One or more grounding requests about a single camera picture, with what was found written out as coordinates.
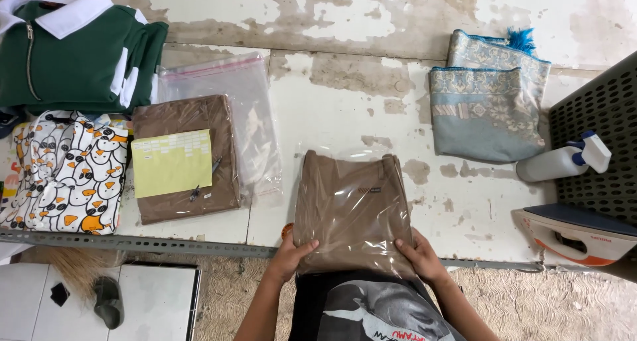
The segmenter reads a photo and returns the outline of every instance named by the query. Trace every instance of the cartoon duck pattern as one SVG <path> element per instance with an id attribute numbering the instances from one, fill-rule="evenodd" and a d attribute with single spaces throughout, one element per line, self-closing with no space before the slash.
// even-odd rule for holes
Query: cartoon duck pattern
<path id="1" fill-rule="evenodd" d="M 19 175 L 0 228 L 111 234 L 119 220 L 128 131 L 79 112 L 46 111 L 17 127 Z"/>

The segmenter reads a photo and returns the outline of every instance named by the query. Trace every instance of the spray bottle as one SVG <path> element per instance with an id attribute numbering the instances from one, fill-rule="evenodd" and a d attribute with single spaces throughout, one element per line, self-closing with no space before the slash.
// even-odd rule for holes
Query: spray bottle
<path id="1" fill-rule="evenodd" d="M 583 174 L 589 168 L 597 173 L 608 169 L 611 153 L 593 131 L 582 133 L 582 142 L 567 142 L 567 147 L 523 159 L 515 166 L 520 179 L 539 182 Z"/>

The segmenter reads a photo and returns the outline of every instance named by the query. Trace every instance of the black t-shirt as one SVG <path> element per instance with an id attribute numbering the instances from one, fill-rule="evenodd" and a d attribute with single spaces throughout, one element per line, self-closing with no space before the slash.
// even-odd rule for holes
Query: black t-shirt
<path id="1" fill-rule="evenodd" d="M 367 270 L 299 276 L 290 340 L 466 341 L 421 281 Z"/>

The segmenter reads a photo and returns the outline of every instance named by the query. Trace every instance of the floor mat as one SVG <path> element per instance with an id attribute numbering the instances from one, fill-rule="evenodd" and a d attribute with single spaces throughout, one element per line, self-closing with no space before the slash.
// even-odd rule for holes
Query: floor mat
<path id="1" fill-rule="evenodd" d="M 268 259 L 130 253 L 143 261 L 198 264 L 202 270 L 194 340 L 232 340 Z M 603 273 L 461 268 L 451 272 L 502 340 L 634 340 L 637 284 Z M 276 340 L 287 340 L 295 287 L 283 287 Z"/>

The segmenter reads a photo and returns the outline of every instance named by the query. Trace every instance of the hand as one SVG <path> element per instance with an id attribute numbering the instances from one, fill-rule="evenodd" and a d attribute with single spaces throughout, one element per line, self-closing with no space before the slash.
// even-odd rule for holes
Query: hand
<path id="1" fill-rule="evenodd" d="M 267 267 L 264 278 L 273 278 L 277 282 L 281 281 L 281 284 L 288 282 L 292 278 L 292 275 L 294 275 L 294 271 L 299 265 L 301 258 L 311 253 L 318 246 L 319 241 L 312 240 L 301 247 L 295 247 L 292 241 L 292 232 L 289 231 L 283 239 L 283 243 L 281 243 L 275 257 Z"/>
<path id="2" fill-rule="evenodd" d="M 413 232 L 416 249 L 403 242 L 402 239 L 396 239 L 395 245 L 402 255 L 405 255 L 410 260 L 414 270 L 416 270 L 416 274 L 432 284 L 439 284 L 449 280 L 450 276 L 440 263 L 436 252 L 429 244 L 429 240 L 423 237 L 416 228 L 412 228 L 411 231 Z"/>

